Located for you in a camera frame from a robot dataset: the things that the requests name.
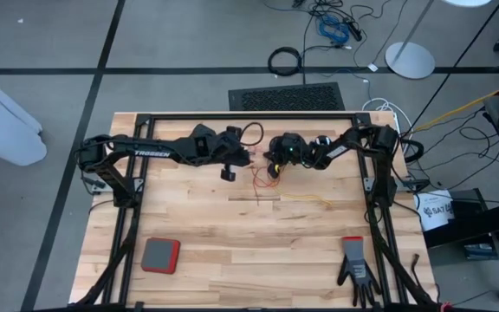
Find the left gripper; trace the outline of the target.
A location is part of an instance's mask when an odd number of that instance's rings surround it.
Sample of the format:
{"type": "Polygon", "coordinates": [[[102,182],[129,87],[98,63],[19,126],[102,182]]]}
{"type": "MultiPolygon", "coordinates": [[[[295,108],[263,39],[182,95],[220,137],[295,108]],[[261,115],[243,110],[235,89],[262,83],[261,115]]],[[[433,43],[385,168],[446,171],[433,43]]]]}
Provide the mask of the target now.
{"type": "Polygon", "coordinates": [[[238,134],[239,128],[233,126],[227,126],[224,130],[228,135],[228,150],[225,153],[220,153],[218,155],[213,155],[214,160],[219,161],[224,165],[221,170],[220,178],[226,181],[235,181],[236,174],[231,171],[230,167],[232,165],[232,160],[236,152],[240,155],[237,156],[236,166],[245,167],[252,164],[252,160],[249,155],[252,154],[250,149],[246,146],[238,145],[238,134]]]}

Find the white round lamp head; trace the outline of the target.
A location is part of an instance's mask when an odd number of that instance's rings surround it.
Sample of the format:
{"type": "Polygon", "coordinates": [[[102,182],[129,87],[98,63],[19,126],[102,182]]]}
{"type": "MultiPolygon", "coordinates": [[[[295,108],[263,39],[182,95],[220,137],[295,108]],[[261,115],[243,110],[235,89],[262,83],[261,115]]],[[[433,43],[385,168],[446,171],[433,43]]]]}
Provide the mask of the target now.
{"type": "Polygon", "coordinates": [[[477,8],[482,7],[492,0],[443,0],[445,3],[448,3],[453,6],[463,7],[463,8],[477,8]]]}

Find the black aluminium table frame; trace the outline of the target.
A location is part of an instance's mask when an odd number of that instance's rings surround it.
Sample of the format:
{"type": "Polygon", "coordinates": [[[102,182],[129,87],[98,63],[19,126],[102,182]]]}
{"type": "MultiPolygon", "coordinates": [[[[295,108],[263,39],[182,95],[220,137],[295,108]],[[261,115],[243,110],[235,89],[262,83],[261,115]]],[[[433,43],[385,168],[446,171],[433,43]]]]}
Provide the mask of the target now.
{"type": "Polygon", "coordinates": [[[197,124],[216,131],[242,127],[252,164],[236,180],[220,179],[220,166],[181,166],[166,159],[122,159],[121,173],[144,182],[140,208],[119,209],[109,194],[94,198],[87,221],[71,302],[87,294],[131,226],[133,250],[114,272],[102,302],[148,308],[352,308],[353,286],[336,283],[341,239],[360,236],[382,291],[378,302],[410,302],[390,264],[374,248],[366,217],[369,159],[349,152],[324,171],[287,166],[276,182],[263,157],[282,133],[306,140],[336,138],[362,120],[357,113],[117,113],[110,134],[174,140],[197,124]],[[181,243],[176,271],[141,269],[150,237],[181,243]]]}

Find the grey pad with red rim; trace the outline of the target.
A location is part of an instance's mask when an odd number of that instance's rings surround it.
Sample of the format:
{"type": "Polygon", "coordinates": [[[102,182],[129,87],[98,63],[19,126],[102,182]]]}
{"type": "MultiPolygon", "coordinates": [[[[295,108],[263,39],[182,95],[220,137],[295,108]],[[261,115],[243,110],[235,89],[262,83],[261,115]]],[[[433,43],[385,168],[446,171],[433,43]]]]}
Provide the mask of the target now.
{"type": "Polygon", "coordinates": [[[141,260],[143,271],[171,275],[176,271],[181,243],[174,239],[150,237],[141,260]]]}

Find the white printed cardboard box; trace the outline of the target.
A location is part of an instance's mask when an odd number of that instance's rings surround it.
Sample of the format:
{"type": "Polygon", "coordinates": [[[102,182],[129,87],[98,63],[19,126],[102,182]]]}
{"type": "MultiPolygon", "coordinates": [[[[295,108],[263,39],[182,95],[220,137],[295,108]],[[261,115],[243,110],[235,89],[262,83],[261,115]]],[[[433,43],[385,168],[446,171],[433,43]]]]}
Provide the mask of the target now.
{"type": "Polygon", "coordinates": [[[423,231],[446,225],[455,218],[452,197],[447,190],[420,192],[414,196],[423,231]]]}

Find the grey black work glove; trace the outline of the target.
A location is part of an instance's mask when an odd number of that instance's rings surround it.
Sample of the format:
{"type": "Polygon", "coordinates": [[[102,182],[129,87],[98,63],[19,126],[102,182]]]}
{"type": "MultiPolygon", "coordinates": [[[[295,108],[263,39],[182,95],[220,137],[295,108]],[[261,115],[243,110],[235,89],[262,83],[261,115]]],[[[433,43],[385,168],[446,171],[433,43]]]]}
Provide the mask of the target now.
{"type": "Polygon", "coordinates": [[[341,286],[348,278],[353,284],[353,306],[363,309],[367,304],[374,305],[374,294],[380,295],[381,288],[365,259],[363,237],[343,237],[341,239],[344,257],[336,283],[341,286]]]}

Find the black floor vent grate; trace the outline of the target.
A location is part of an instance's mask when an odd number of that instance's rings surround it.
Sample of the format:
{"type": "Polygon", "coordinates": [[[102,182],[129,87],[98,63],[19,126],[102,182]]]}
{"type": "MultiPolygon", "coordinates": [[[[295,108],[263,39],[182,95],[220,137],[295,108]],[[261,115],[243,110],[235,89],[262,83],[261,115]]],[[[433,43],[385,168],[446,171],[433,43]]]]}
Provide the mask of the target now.
{"type": "Polygon", "coordinates": [[[337,82],[228,92],[230,111],[344,111],[337,82]]]}

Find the black equipment stand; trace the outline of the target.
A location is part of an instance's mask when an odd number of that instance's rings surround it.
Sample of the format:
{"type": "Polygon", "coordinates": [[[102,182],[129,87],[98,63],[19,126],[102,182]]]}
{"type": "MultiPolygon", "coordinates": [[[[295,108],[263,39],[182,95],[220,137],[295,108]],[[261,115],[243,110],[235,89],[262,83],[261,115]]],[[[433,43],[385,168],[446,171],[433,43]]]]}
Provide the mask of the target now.
{"type": "Polygon", "coordinates": [[[424,239],[429,248],[446,244],[491,244],[499,259],[499,206],[488,208],[479,190],[472,198],[455,198],[452,207],[455,218],[448,224],[426,231],[424,239]]]}

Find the white bin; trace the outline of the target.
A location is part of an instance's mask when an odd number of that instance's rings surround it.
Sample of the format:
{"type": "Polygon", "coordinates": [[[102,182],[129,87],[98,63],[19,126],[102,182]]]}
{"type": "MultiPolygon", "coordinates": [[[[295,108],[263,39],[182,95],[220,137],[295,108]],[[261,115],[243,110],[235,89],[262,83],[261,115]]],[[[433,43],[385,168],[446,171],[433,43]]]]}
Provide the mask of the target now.
{"type": "Polygon", "coordinates": [[[0,158],[29,166],[47,155],[42,125],[0,88],[0,158]]]}

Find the dark blue box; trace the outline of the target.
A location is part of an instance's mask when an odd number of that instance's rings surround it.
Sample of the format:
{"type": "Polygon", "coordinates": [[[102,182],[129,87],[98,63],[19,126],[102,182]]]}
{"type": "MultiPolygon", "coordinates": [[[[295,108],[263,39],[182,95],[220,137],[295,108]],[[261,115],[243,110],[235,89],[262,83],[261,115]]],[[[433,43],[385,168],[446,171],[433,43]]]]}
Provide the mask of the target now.
{"type": "Polygon", "coordinates": [[[491,244],[467,244],[464,253],[468,260],[497,260],[498,254],[491,244]]]}

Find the grey round-base stand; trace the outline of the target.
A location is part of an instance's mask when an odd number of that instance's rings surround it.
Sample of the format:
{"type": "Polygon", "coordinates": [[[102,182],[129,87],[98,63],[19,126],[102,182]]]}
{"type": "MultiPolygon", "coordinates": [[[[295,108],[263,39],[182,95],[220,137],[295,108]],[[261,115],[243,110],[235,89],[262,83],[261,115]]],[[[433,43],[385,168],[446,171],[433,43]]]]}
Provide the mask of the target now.
{"type": "Polygon", "coordinates": [[[424,79],[435,69],[435,59],[425,47],[412,42],[419,25],[424,20],[434,0],[428,0],[403,42],[395,42],[385,52],[385,62],[396,75],[411,80],[424,79]]]}

